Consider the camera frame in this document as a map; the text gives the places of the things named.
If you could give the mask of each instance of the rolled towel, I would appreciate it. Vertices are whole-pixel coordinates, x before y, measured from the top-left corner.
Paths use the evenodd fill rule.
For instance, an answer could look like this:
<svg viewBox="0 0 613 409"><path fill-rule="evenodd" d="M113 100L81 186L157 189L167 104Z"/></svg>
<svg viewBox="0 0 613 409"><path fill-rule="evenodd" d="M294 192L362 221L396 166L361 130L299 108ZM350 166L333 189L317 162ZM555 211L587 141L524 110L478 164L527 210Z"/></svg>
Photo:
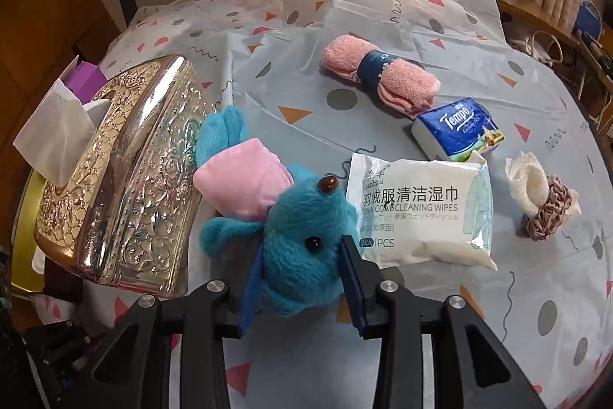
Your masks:
<svg viewBox="0 0 613 409"><path fill-rule="evenodd" d="M352 35L328 44L322 64L338 76L376 89L381 101L412 119L434 106L441 87L433 74L418 65Z"/></svg>

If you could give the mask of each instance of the plush toy eye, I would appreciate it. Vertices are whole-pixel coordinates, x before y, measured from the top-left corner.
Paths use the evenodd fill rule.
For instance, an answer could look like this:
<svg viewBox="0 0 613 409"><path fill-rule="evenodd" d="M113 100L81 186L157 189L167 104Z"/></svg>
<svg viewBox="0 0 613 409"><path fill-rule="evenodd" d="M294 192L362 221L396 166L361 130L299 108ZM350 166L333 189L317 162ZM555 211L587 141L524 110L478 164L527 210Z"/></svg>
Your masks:
<svg viewBox="0 0 613 409"><path fill-rule="evenodd" d="M305 239L305 247L307 250L309 250L309 252L317 253L323 247L321 238L318 238L317 236L311 236Z"/></svg>

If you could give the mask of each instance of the silver tissue box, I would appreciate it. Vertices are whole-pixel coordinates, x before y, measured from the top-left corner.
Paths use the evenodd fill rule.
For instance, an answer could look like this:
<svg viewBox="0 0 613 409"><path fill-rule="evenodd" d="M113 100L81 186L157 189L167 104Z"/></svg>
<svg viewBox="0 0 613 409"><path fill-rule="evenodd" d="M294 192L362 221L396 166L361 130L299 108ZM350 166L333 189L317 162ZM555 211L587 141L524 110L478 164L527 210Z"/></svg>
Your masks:
<svg viewBox="0 0 613 409"><path fill-rule="evenodd" d="M68 184L45 186L36 242L84 279L182 295L200 202L195 142L214 107L182 56L124 71L94 96L105 98L109 110Z"/></svg>

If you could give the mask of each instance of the wooden shelf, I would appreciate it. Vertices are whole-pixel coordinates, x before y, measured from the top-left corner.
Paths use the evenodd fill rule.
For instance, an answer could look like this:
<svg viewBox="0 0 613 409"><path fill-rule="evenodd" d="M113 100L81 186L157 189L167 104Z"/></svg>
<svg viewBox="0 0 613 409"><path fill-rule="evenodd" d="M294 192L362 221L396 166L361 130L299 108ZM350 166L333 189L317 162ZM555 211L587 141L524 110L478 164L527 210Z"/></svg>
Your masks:
<svg viewBox="0 0 613 409"><path fill-rule="evenodd" d="M571 28L554 23L551 16L533 0L496 0L498 8L512 16L525 19L540 30L555 35L561 43L578 48L579 41L572 35Z"/></svg>

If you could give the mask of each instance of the tablecloth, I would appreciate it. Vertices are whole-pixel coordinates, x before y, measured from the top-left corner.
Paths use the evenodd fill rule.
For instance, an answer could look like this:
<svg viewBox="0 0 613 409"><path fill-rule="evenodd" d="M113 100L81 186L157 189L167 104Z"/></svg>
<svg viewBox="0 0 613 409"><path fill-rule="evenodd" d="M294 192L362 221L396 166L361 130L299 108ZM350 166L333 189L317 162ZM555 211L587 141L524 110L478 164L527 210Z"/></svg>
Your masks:
<svg viewBox="0 0 613 409"><path fill-rule="evenodd" d="M613 189L572 96L548 67L505 43L495 0L177 0L140 10L100 67L111 78L181 54L218 109L233 103L251 137L317 174L346 181L355 151L425 160L407 117L321 68L323 48L344 33L421 62L441 81L439 103L473 97L506 137L487 155L498 271L426 262L385 275L420 296L467 298L547 407L571 404L611 355ZM546 242L517 236L522 214L508 193L505 159L519 151L532 151L580 193L583 214ZM210 216L203 203L190 238L190 290L210 276L197 244ZM85 290L106 325L137 298L91 283ZM225 341L232 407L370 407L379 347L359 338L342 299L291 319L264 313L243 340ZM175 348L171 407L178 407L179 357ZM431 373L425 382L431 388Z"/></svg>

